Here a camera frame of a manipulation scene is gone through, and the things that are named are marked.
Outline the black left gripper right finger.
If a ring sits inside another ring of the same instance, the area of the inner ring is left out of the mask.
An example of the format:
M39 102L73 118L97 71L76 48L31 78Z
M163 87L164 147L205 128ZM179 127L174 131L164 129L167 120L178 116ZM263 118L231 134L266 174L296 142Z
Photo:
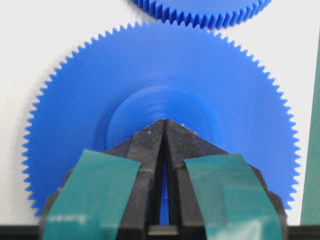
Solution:
M182 240L286 240L281 199L241 154L165 121L169 222Z

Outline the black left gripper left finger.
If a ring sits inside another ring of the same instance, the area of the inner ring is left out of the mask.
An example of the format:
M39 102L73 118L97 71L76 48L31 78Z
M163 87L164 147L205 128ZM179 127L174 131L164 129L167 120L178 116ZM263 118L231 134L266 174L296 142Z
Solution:
M44 240L144 240L165 122L127 142L126 157L84 150L43 220Z

